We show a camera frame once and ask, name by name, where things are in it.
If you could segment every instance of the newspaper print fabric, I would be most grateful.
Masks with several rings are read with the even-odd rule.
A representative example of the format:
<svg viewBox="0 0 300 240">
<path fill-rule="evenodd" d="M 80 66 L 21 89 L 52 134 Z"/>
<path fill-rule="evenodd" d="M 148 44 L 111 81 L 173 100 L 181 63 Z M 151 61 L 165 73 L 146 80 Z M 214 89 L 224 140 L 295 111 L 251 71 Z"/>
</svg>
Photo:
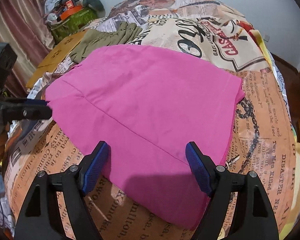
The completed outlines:
<svg viewBox="0 0 300 240">
<path fill-rule="evenodd" d="M 288 105 L 287 92 L 286 92 L 286 85 L 285 85 L 285 83 L 284 83 L 283 76 L 282 76 L 281 72 L 279 71 L 278 67 L 276 66 L 275 61 L 274 61 L 274 58 L 272 57 L 272 55 L 271 55 L 270 52 L 269 52 L 269 55 L 270 55 L 271 62 L 272 62 L 272 66 L 273 66 L 272 71 L 273 71 L 273 73 L 274 73 L 275 79 L 276 79 L 277 82 L 278 82 L 280 91 L 281 91 L 281 93 L 282 93 L 283 100 L 284 100 L 285 105 L 286 105 L 286 108 L 287 108 L 287 112 L 288 112 L 288 115 L 289 115 L 289 119 L 291 120 L 290 110 L 289 110 L 289 105 Z"/>
<path fill-rule="evenodd" d="M 282 97 L 282 75 L 279 71 L 275 76 L 272 73 L 275 66 L 269 66 L 250 35 L 252 25 L 240 12 L 215 0 L 126 0 L 114 6 L 109 17 L 86 28 L 115 31 L 122 21 L 143 28 L 131 44 L 190 53 L 243 78 L 247 96 L 237 106 L 226 166 L 232 172 L 258 173 L 281 231 L 289 217 L 294 184 L 299 183 L 295 181 L 295 146 L 287 101 Z M 30 138 L 35 146 L 30 146 Z M 53 121 L 19 124 L 8 142 L 5 158 L 6 192 L 16 218 L 39 170 L 64 171 L 81 159 L 81 153 Z M 74 238 L 62 194 L 58 199 L 66 234 Z M 229 230 L 236 195 L 231 200 L 219 238 Z M 85 201 L 105 240 L 188 240 L 193 234 L 156 217 L 103 177 Z"/>
</svg>

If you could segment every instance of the blue gripper pad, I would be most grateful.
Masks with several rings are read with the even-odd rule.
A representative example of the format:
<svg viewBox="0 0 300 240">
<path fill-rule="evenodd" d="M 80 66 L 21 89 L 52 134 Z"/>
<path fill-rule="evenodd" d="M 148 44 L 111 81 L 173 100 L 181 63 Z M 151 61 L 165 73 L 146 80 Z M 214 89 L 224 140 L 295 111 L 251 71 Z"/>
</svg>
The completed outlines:
<svg viewBox="0 0 300 240">
<path fill-rule="evenodd" d="M 192 147 L 191 143 L 186 145 L 186 158 L 190 165 L 191 171 L 195 176 L 195 179 L 199 185 L 199 188 L 202 192 L 210 195 L 212 192 L 212 188 L 210 186 L 210 175 L 200 160 L 198 154 Z"/>
<path fill-rule="evenodd" d="M 96 157 L 92 160 L 90 167 L 84 174 L 84 184 L 82 191 L 87 195 L 91 192 L 98 180 L 101 170 L 106 163 L 109 155 L 109 146 L 106 142 L 103 143 L 102 147 L 96 154 Z"/>
</svg>

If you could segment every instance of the green bag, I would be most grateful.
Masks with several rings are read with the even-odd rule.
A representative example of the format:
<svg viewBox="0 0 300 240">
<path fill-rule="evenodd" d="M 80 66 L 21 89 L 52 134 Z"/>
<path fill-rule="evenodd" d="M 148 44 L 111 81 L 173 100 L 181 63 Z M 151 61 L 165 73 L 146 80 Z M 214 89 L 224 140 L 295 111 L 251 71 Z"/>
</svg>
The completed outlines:
<svg viewBox="0 0 300 240">
<path fill-rule="evenodd" d="M 86 7 L 69 16 L 61 23 L 49 25 L 49 27 L 56 44 L 58 44 L 65 37 L 77 33 L 80 28 L 97 18 L 95 11 Z"/>
</svg>

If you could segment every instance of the yellow object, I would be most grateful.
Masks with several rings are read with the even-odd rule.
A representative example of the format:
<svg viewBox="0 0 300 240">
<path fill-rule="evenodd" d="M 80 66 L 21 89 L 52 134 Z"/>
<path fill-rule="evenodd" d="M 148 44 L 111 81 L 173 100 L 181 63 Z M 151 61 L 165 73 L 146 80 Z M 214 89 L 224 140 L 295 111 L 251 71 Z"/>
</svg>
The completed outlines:
<svg viewBox="0 0 300 240">
<path fill-rule="evenodd" d="M 223 228 L 221 228 L 221 231 L 220 231 L 220 234 L 219 234 L 219 237 L 217 240 L 220 240 L 222 238 L 225 238 L 226 237 L 226 233 L 225 233 L 225 230 Z"/>
<path fill-rule="evenodd" d="M 266 48 L 266 45 L 263 41 L 263 38 L 262 38 L 260 32 L 258 30 L 251 30 L 250 33 L 252 33 L 252 35 L 255 37 L 255 39 L 259 45 L 259 48 L 262 51 L 263 56 L 265 57 L 266 61 L 268 62 L 270 69 L 272 69 L 271 68 L 271 66 L 272 66 L 271 58 L 270 58 L 270 55 L 268 53 L 268 50 Z"/>
<path fill-rule="evenodd" d="M 79 44 L 83 38 L 85 31 L 65 37 L 39 64 L 37 70 L 26 84 L 26 88 L 32 89 L 34 84 L 46 72 L 53 73 L 58 65 L 65 59 L 65 57 Z"/>
<path fill-rule="evenodd" d="M 293 193 L 293 200 L 292 205 L 290 208 L 290 213 L 287 219 L 287 222 L 283 229 L 279 234 L 279 239 L 283 240 L 292 230 L 298 215 L 300 213 L 300 143 L 297 142 L 297 135 L 294 129 L 294 139 L 296 143 L 296 169 L 295 169 L 295 185 L 294 185 L 294 193 Z"/>
</svg>

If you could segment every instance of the black cable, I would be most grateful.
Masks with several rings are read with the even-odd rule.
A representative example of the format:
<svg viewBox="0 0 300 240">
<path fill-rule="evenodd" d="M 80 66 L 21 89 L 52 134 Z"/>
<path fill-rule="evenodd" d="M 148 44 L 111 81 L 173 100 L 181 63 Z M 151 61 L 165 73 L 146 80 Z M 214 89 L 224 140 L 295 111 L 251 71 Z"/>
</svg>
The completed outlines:
<svg viewBox="0 0 300 240">
<path fill-rule="evenodd" d="M 3 213 L 3 208 L 2 208 L 2 205 L 1 205 L 1 201 L 0 201 L 0 207 L 1 207 L 1 213 L 2 213 L 2 225 L 1 225 L 1 227 L 3 228 L 5 215 Z"/>
</svg>

